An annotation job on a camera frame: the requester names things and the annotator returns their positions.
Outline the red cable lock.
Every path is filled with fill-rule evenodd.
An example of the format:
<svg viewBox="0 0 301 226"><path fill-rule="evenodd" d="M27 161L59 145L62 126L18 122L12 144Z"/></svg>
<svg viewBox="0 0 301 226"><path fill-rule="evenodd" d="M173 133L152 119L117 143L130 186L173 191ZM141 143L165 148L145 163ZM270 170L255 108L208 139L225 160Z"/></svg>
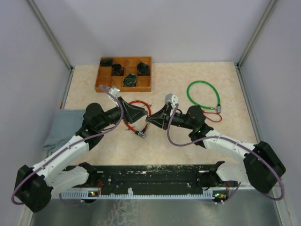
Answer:
<svg viewBox="0 0 301 226"><path fill-rule="evenodd" d="M151 115L151 106L152 106L152 104L148 104L148 103L146 103L142 100L134 100L134 101L131 101L130 103L131 104L137 104L137 103L142 104L143 106L145 106L147 108L148 116ZM137 136L142 137L142 138L146 137L145 133L146 133L147 129L149 128L149 123L148 122L145 124L144 128L141 131L136 130L133 126L129 125L126 122L124 122L124 124L126 125L127 130L132 131Z"/></svg>

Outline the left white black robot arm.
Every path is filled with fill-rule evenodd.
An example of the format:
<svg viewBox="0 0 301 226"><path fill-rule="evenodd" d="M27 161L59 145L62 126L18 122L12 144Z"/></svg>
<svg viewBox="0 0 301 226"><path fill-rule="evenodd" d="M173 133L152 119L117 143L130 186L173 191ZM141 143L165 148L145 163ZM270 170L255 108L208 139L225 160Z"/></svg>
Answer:
<svg viewBox="0 0 301 226"><path fill-rule="evenodd" d="M98 175L92 165L83 162L69 171L66 167L91 151L106 133L122 121L133 123L148 113L121 97L115 101L116 107L108 111L104 111L98 103L89 104L83 114L82 126L63 147L31 167L22 166L17 172L12 203L24 204L36 213L45 208L53 197L72 187L84 184L94 186Z"/></svg>

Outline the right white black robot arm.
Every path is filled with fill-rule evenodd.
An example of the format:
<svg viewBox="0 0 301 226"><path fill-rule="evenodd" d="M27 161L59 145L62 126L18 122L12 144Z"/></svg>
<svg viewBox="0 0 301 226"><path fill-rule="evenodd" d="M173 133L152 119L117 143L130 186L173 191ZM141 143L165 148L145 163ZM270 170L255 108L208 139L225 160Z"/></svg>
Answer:
<svg viewBox="0 0 301 226"><path fill-rule="evenodd" d="M268 194L276 184L279 184L282 193L285 192L281 177L286 168L268 143L244 143L223 135L206 124L203 111L198 106L191 106L186 113L182 113L176 106L165 104L151 115L143 108L134 106L125 114L124 120L133 123L143 116L146 116L146 122L165 130L169 141L172 140L172 126L189 129L190 142L182 146L198 145L236 160L236 163L218 162L201 178L206 187L236 181L249 183L262 194Z"/></svg>

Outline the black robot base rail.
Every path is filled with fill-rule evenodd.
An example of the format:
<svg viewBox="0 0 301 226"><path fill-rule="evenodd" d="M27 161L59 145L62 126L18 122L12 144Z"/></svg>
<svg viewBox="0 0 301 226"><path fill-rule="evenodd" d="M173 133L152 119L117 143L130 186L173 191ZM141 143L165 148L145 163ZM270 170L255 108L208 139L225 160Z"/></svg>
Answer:
<svg viewBox="0 0 301 226"><path fill-rule="evenodd" d="M223 182L215 173L219 165L98 165L92 179L56 198L226 200L238 183Z"/></svg>

